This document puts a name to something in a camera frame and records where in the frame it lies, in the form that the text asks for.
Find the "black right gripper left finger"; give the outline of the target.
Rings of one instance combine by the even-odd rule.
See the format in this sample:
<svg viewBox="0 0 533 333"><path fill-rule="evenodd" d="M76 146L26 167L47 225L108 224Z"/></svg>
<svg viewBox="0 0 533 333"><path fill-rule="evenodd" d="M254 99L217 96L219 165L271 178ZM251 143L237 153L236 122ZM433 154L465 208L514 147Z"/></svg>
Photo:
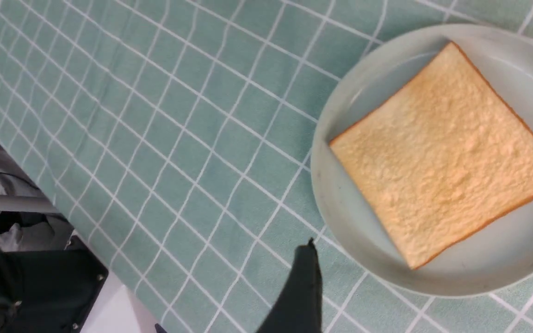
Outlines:
<svg viewBox="0 0 533 333"><path fill-rule="evenodd" d="M321 333L323 278L312 238L295 250L290 274L259 333Z"/></svg>

